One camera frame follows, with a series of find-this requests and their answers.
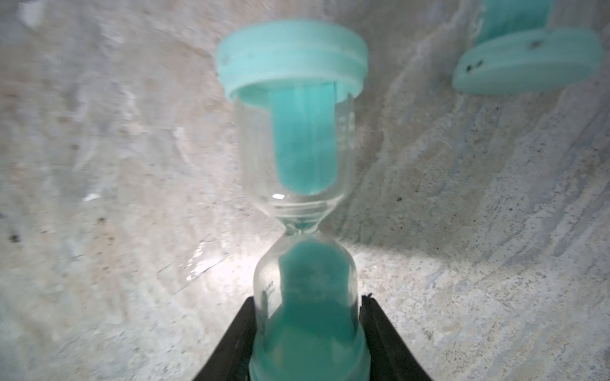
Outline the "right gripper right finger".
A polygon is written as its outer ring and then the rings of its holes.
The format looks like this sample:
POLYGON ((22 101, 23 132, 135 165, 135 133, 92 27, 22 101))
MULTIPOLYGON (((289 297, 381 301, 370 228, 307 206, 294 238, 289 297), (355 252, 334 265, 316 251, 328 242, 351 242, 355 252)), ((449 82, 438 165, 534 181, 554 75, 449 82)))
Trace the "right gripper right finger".
POLYGON ((370 381, 432 381, 371 294, 362 296, 359 320, 371 358, 370 381))

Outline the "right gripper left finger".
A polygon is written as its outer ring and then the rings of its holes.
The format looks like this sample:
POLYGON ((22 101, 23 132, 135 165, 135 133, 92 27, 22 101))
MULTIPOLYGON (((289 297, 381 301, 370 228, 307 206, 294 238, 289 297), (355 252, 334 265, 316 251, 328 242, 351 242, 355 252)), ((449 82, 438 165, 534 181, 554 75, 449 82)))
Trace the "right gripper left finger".
POLYGON ((254 297, 241 305, 229 328, 193 381, 248 381, 257 333, 254 297))

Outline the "green hourglass pair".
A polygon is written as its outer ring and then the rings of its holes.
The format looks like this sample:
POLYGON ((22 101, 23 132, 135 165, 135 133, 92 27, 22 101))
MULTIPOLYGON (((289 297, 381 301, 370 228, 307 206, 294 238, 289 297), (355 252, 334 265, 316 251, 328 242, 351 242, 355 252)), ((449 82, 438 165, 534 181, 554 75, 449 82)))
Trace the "green hourglass pair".
POLYGON ((227 36, 215 66, 234 107, 243 191, 284 227, 254 271, 249 376, 367 380, 354 258, 319 228, 354 185, 367 45, 341 25, 277 20, 227 36))

